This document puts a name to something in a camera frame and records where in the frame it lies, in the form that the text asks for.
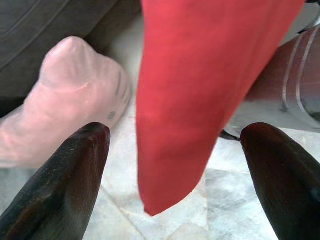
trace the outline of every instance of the tiled floor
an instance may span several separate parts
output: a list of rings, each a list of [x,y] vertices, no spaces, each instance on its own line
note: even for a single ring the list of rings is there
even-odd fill
[[[127,69],[134,95],[143,49],[143,19],[125,31],[110,56]],[[242,147],[219,139],[198,187],[181,203],[155,217],[143,212],[137,185],[135,98],[112,131],[111,147],[85,240],[277,240],[255,194]],[[320,160],[320,134],[286,130]],[[0,169],[0,213],[33,174]]]

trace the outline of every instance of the red fabric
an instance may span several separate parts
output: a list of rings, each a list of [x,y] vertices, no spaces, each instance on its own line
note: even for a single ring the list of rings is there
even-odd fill
[[[138,183],[156,215],[197,185],[304,0],[142,0]]]

